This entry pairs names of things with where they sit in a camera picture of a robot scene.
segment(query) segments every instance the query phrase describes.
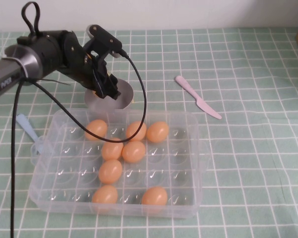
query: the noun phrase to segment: green grid tablecloth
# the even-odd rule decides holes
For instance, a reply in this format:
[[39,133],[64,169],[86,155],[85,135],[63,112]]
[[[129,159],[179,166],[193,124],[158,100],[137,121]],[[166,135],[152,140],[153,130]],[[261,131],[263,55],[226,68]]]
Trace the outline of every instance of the green grid tablecloth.
[[[33,173],[31,139],[17,129],[15,232],[20,238],[298,238],[298,47],[295,28],[114,31],[146,83],[148,109],[185,110],[210,140],[213,159],[203,180],[198,214],[187,220],[47,214],[28,198]],[[22,33],[0,33],[0,55]],[[78,32],[80,42],[87,41]],[[108,68],[135,90],[129,64],[108,59]],[[199,110],[173,80],[182,74],[219,112]],[[85,107],[84,89],[41,82],[65,106]],[[0,237],[8,237],[10,123],[15,88],[0,97]],[[39,135],[58,107],[33,86],[24,87],[19,113]]]

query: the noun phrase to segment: black wire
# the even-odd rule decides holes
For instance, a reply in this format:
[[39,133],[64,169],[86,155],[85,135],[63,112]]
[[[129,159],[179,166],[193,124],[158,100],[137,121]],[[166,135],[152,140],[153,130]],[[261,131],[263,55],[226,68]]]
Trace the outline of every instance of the black wire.
[[16,123],[16,110],[20,91],[23,86],[24,80],[21,80],[14,97],[13,112],[12,112],[12,127],[11,127],[11,210],[10,210],[10,237],[14,236],[14,192],[15,192],[15,123]]
[[111,143],[123,143],[123,142],[127,142],[129,140],[131,140],[132,138],[134,138],[138,132],[140,131],[141,127],[143,126],[144,124],[144,121],[145,121],[145,118],[146,118],[146,112],[147,112],[147,96],[146,96],[146,90],[145,90],[145,87],[144,87],[144,84],[141,80],[141,77],[138,73],[138,70],[136,68],[136,66],[134,65],[134,63],[132,62],[132,60],[129,58],[129,57],[126,57],[126,59],[128,59],[128,61],[130,62],[130,64],[132,65],[132,67],[134,68],[136,74],[137,74],[137,77],[139,79],[139,82],[141,84],[141,88],[143,90],[143,93],[144,93],[144,114],[143,114],[143,117],[142,117],[142,120],[141,120],[141,123],[138,127],[138,129],[136,130],[136,132],[130,136],[129,138],[126,138],[126,139],[123,139],[123,140],[110,140],[110,139],[106,139],[106,138],[103,138],[101,136],[98,136],[94,133],[92,133],[91,131],[87,130],[50,92],[48,92],[44,87],[42,87],[40,84],[38,84],[37,82],[35,81],[29,81],[31,82],[33,85],[35,85],[36,87],[38,87],[40,90],[42,90],[46,95],[48,95],[81,129],[83,129],[85,132],[87,132],[88,134],[96,137],[97,139],[100,139],[100,140],[103,140],[103,141],[106,141],[106,142],[111,142]]
[[[34,27],[32,26],[31,22],[29,21],[29,19],[26,17],[26,14],[25,14],[26,9],[31,4],[33,4],[35,6],[35,10],[36,10],[35,19],[34,19]],[[24,5],[24,7],[21,10],[21,16],[22,16],[24,22],[29,27],[31,36],[34,36],[34,35],[41,36],[42,35],[41,32],[39,31],[40,15],[41,15],[41,11],[40,11],[39,4],[34,1],[28,2],[26,5]]]
[[44,87],[42,87],[40,84],[38,84],[35,80],[31,79],[31,78],[25,78],[22,79],[18,85],[18,88],[16,90],[15,93],[15,98],[14,98],[14,104],[13,104],[13,112],[12,112],[12,127],[11,127],[11,209],[10,209],[10,238],[14,237],[14,202],[15,202],[15,124],[16,124],[16,112],[17,112],[17,105],[18,105],[18,101],[19,101],[19,96],[20,96],[20,92],[21,92],[21,88],[23,86],[24,81],[28,81],[31,82],[33,85],[35,85],[36,87],[38,87],[40,90],[42,90],[46,95],[48,95],[80,128],[82,128],[84,131],[86,131],[88,134],[106,141],[106,142],[112,142],[112,143],[122,143],[122,142],[127,142],[129,140],[131,140],[132,138],[134,138],[138,132],[140,131],[142,125],[144,124],[145,121],[145,117],[146,117],[146,112],[147,112],[147,96],[146,96],[146,90],[144,87],[144,84],[141,80],[141,77],[139,75],[139,72],[136,68],[136,66],[134,65],[134,63],[132,62],[132,60],[130,59],[130,57],[126,54],[124,55],[124,57],[130,62],[130,64],[132,65],[132,67],[134,68],[136,75],[139,79],[139,83],[141,85],[141,88],[143,90],[144,93],[144,114],[141,120],[141,123],[137,129],[137,131],[130,136],[129,138],[123,139],[123,140],[109,140],[103,137],[100,137],[92,132],[90,132],[89,130],[87,130],[78,120],[76,120],[76,118],[51,94],[49,93]]

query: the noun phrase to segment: egg compartment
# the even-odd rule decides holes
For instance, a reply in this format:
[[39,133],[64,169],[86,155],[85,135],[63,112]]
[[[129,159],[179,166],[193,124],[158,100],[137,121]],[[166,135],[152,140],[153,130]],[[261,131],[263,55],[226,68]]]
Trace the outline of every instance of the egg compartment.
[[[70,112],[84,125],[95,119],[106,121],[106,137],[121,139],[125,138],[129,124],[139,121],[143,113],[141,110],[97,113],[86,109],[70,109]],[[51,212],[160,217],[194,215],[202,200],[201,175],[206,167],[201,161],[209,158],[208,141],[199,157],[197,120],[190,113],[148,111],[147,127],[157,121],[169,125],[167,139],[161,143],[142,140],[146,154],[138,163],[125,163],[120,159],[122,175],[112,184],[118,191],[117,203],[93,204],[92,195],[103,185],[98,170],[104,162],[101,156],[104,142],[86,140],[84,132],[64,112],[57,112],[44,141],[44,150],[52,148],[52,152],[43,151],[40,155],[29,197],[40,209]],[[143,194],[153,186],[162,186],[168,193],[168,203],[163,208],[141,205]]]

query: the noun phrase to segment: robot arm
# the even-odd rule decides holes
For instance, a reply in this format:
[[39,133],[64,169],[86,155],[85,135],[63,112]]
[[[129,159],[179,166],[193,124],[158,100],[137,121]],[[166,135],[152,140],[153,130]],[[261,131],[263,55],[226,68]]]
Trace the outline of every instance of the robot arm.
[[[34,4],[34,27],[25,16],[25,10]],[[17,38],[17,44],[5,49],[6,57],[0,60],[0,95],[22,78],[42,79],[53,71],[68,76],[83,87],[95,91],[100,98],[117,99],[120,92],[117,78],[109,75],[105,58],[108,54],[121,54],[122,43],[98,25],[90,25],[91,39],[82,47],[74,32],[39,31],[40,8],[36,2],[27,3],[22,17],[30,28],[29,36]]]

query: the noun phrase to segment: brown egg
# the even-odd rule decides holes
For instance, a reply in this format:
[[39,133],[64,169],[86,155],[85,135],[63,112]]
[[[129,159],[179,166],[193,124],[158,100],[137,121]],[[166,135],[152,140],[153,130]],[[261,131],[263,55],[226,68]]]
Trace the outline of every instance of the brown egg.
[[168,201],[168,194],[163,187],[151,187],[143,195],[143,205],[165,205]]
[[122,156],[128,163],[140,161],[146,153],[145,145],[140,141],[132,141],[125,145]]
[[104,184],[116,182],[123,171],[123,167],[118,160],[106,161],[98,171],[99,180]]
[[93,195],[94,203],[116,203],[118,199],[117,189],[112,185],[99,188]]
[[[107,124],[103,120],[93,120],[87,125],[86,129],[98,136],[104,137],[107,132]],[[96,137],[88,134],[87,132],[85,132],[85,137],[87,140],[98,140]]]
[[105,161],[107,160],[118,160],[121,157],[123,151],[123,143],[111,143],[105,142],[101,149],[101,156]]
[[[138,130],[138,127],[140,125],[141,121],[135,121],[129,125],[129,127],[126,130],[126,137],[129,138],[135,132]],[[138,141],[142,140],[146,135],[147,126],[145,123],[143,123],[143,126],[141,127],[140,131],[137,133],[137,135],[132,138],[130,141]]]
[[152,124],[147,130],[147,139],[153,143],[164,141],[169,134],[169,126],[164,121]]
[[97,94],[96,94],[96,91],[92,91],[92,92],[93,92],[93,95],[94,95],[95,97],[98,97]]

